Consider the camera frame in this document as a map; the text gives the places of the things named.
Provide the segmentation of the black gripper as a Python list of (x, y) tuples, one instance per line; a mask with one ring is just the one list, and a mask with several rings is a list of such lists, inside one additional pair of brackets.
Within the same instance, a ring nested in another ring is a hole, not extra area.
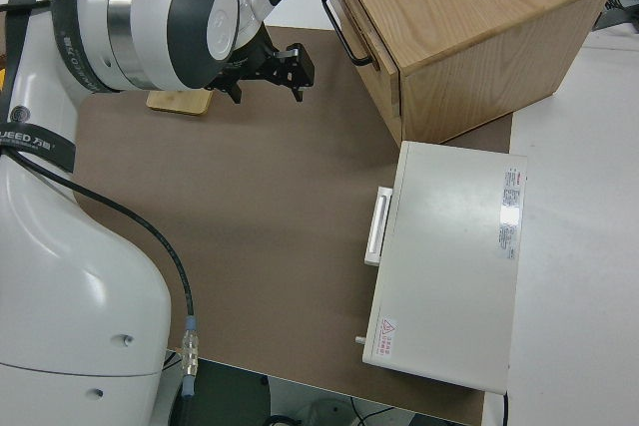
[(244, 46), (236, 49), (213, 88), (226, 92), (235, 104), (242, 101), (241, 80), (265, 80), (292, 90), (297, 102), (304, 99), (305, 88), (315, 83), (315, 65), (302, 43), (292, 43), (283, 50), (273, 44), (266, 29)]

